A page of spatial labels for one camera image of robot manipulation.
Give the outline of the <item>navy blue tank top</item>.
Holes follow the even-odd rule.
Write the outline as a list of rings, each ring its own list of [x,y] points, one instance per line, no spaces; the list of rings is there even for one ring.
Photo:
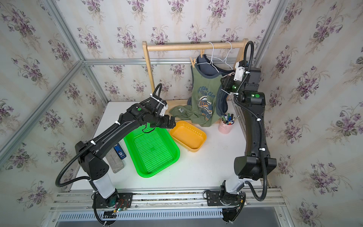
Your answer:
[[[199,55],[197,57],[197,70],[203,77],[209,80],[215,79],[218,76],[225,76],[233,72],[232,70],[225,70],[218,66],[214,67],[214,65],[210,65],[209,63],[210,59],[208,59],[206,55],[203,55],[202,57]],[[216,95],[216,113],[219,116],[224,115],[228,111],[227,97],[228,94],[219,88]]]

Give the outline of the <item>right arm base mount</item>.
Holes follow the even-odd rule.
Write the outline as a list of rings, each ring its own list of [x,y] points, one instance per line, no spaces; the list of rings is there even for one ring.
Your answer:
[[[221,185],[218,191],[205,190],[202,193],[203,199],[207,201],[207,205],[224,206],[221,211],[222,220],[226,223],[233,223],[241,213],[245,202],[246,193],[239,192],[237,194],[228,193],[226,187]]]

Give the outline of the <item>white wire hanger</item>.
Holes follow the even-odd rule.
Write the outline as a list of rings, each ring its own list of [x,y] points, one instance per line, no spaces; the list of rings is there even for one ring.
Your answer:
[[[202,54],[197,57],[197,68],[206,75],[215,75],[219,73],[218,68],[213,63],[213,53],[214,53],[214,45],[212,42],[209,42],[212,46],[212,55],[208,57],[206,54]]]
[[[227,55],[226,55],[226,57],[223,59],[223,60],[221,60],[220,58],[217,58],[218,60],[220,60],[222,63],[224,63],[225,65],[227,65],[231,70],[233,70],[233,67],[230,65],[230,64],[228,64],[227,63],[227,59],[228,59],[228,56],[229,56],[229,54],[230,54],[230,52],[231,52],[231,50],[232,50],[232,44],[229,42],[229,41],[227,41],[227,43],[229,43],[230,44],[230,49],[229,49],[229,51],[228,51],[228,53],[227,53]],[[214,53],[214,44],[212,43],[212,42],[210,42],[210,44],[212,45],[212,56],[211,56],[211,60],[210,60],[210,62],[211,62],[211,64],[213,64],[213,53]]]

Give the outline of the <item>green graphic tank top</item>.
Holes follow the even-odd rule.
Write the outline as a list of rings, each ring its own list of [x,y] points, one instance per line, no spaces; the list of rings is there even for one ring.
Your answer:
[[[216,113],[216,95],[221,88],[221,78],[209,80],[200,72],[191,67],[192,71],[192,96],[185,106],[176,106],[169,113],[181,120],[190,120],[201,127],[210,127],[221,117]]]

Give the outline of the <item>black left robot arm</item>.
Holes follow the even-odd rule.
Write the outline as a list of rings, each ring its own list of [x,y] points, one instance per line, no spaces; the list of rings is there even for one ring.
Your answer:
[[[87,142],[78,142],[75,145],[76,156],[60,171],[55,185],[62,188],[76,181],[86,180],[92,186],[94,195],[100,195],[107,207],[114,207],[119,195],[109,178],[109,165],[103,159],[119,141],[142,125],[161,129],[172,129],[176,126],[175,118],[165,113],[168,106],[160,97],[161,90],[162,84],[158,84],[149,98],[121,113],[118,120],[104,132]],[[62,182],[61,178],[74,162],[81,165],[86,176]]]

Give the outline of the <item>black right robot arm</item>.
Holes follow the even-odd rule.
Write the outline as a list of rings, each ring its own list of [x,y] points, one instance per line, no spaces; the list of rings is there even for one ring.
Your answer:
[[[254,43],[248,41],[244,56],[235,64],[235,71],[221,79],[222,90],[233,95],[234,103],[241,108],[245,120],[245,155],[234,160],[236,183],[224,182],[227,193],[238,193],[248,185],[253,197],[263,201],[268,192],[268,174],[277,166],[266,142],[264,114],[265,94],[258,91],[261,69],[252,67]]]

